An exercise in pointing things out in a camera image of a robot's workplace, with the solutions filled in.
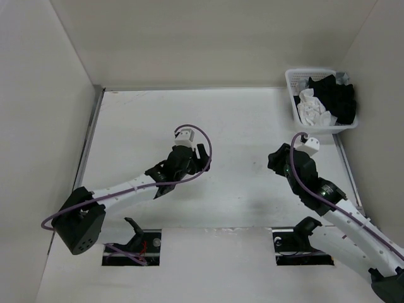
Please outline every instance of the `laundry basket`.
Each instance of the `laundry basket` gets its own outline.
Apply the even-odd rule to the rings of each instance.
[[[288,86],[290,102],[293,108],[293,118],[295,121],[295,127],[298,131],[305,131],[309,134],[337,134],[346,129],[356,128],[358,125],[358,117],[355,116],[351,125],[335,125],[335,126],[307,126],[300,121],[299,114],[297,112],[294,96],[299,95],[299,81],[301,79],[308,79],[311,77],[314,81],[319,81],[329,75],[335,76],[335,71],[332,69],[324,68],[295,68],[288,69],[285,73],[286,83]]]

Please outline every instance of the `white floor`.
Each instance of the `white floor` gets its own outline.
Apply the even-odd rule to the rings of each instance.
[[[338,262],[276,266],[267,227],[316,217],[266,168],[268,154],[295,133],[287,98],[269,88],[106,93],[83,179],[89,190],[165,159],[183,123],[211,137],[211,170],[121,213],[144,229],[163,228],[159,267],[101,267],[102,246],[72,256],[56,236],[37,302],[379,302]],[[332,137],[319,139],[320,176],[354,200]]]

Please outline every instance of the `white wall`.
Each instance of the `white wall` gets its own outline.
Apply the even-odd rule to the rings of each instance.
[[[0,1],[0,302],[35,300],[93,97],[48,0]]]
[[[93,83],[285,86],[336,66],[376,0],[51,0]]]
[[[340,69],[359,103],[359,127],[343,134],[365,210],[404,245],[404,2],[379,0]]]

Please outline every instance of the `black cloth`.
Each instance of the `black cloth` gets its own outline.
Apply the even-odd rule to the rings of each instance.
[[[310,77],[309,88],[314,89],[314,96],[320,100],[326,110],[337,117],[337,123],[353,123],[356,115],[356,101],[352,84],[336,84],[335,76],[331,74],[319,81],[313,81]]]

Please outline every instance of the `purple cable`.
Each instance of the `purple cable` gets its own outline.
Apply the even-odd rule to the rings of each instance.
[[[123,194],[131,193],[132,191],[136,191],[138,189],[143,189],[143,188],[146,188],[146,187],[177,185],[177,184],[186,183],[186,182],[189,182],[189,181],[192,181],[192,180],[195,180],[196,178],[198,178],[201,174],[203,174],[208,169],[208,167],[209,167],[209,165],[210,165],[210,163],[212,161],[212,143],[211,143],[208,135],[202,129],[200,129],[199,127],[197,127],[195,125],[192,125],[192,124],[180,125],[175,129],[174,132],[176,133],[180,128],[185,128],[185,127],[194,128],[194,129],[198,130],[205,137],[205,139],[208,142],[208,145],[209,145],[209,159],[208,159],[208,163],[206,163],[205,167],[203,168],[203,170],[201,172],[198,172],[196,175],[194,175],[194,176],[192,176],[192,177],[190,177],[188,179],[185,179],[185,180],[144,184],[144,185],[138,186],[137,188],[125,189],[124,191],[118,191],[118,192],[113,193],[113,194],[108,194],[106,196],[98,197],[98,198],[95,198],[95,199],[91,199],[91,200],[76,204],[74,206],[67,207],[64,210],[58,211],[57,213],[54,213],[53,215],[47,217],[44,221],[42,221],[40,226],[43,229],[53,231],[54,229],[52,227],[46,226],[47,222],[53,220],[54,218],[56,218],[58,216],[61,216],[61,215],[65,214],[65,213],[68,213],[68,212],[70,212],[72,210],[76,210],[77,208],[81,208],[83,206],[89,205],[89,204],[94,203],[94,202],[103,201],[105,199],[109,199],[109,198],[113,198],[113,197],[116,197],[116,196],[121,196]]]
[[[358,224],[359,226],[363,226],[362,222],[359,221],[358,219],[356,219],[354,216],[352,216],[351,214],[349,214],[349,212],[343,210],[342,208],[340,208],[337,205],[334,205],[333,203],[329,202],[328,200],[325,200],[322,196],[319,196],[318,194],[312,192],[309,188],[307,188],[306,185],[303,184],[303,182],[300,180],[299,176],[297,175],[296,172],[296,168],[295,168],[295,164],[294,164],[294,158],[293,158],[293,154],[294,154],[294,146],[295,146],[295,142],[297,140],[297,138],[299,136],[308,136],[307,133],[301,132],[301,133],[297,133],[295,134],[295,136],[292,139],[292,143],[290,144],[290,166],[292,168],[292,172],[293,172],[293,176],[295,177],[297,183],[299,183],[299,185],[301,186],[301,188],[307,192],[308,194],[310,194],[312,197],[316,198],[317,200],[319,200],[320,202],[328,205],[329,207],[340,211],[341,213],[343,213],[345,216],[347,216],[349,219],[351,219],[352,221],[354,221],[356,224]],[[375,238],[377,241],[379,241],[381,244],[383,244],[384,246],[386,246],[388,249],[390,249],[391,251],[393,251],[402,261],[404,261],[404,256],[397,250],[395,249],[392,245],[390,245],[389,242],[387,242],[386,240],[384,240],[382,237],[380,237],[379,235],[377,235],[377,233],[375,233],[373,230],[371,230],[369,227],[367,227],[366,225],[363,226],[363,229],[366,230],[371,236],[373,236],[373,238]]]
[[[142,266],[146,266],[147,262],[145,259],[143,259],[141,256],[139,256],[139,254],[134,254],[131,252],[127,252],[127,251],[123,251],[119,248],[116,248],[114,245],[110,244],[110,243],[106,243],[104,244],[106,247],[111,248],[113,251],[113,253],[111,253],[109,256],[107,256],[107,259],[109,259],[109,257],[111,257],[113,254],[123,254],[125,257],[129,258],[130,260],[142,265]]]

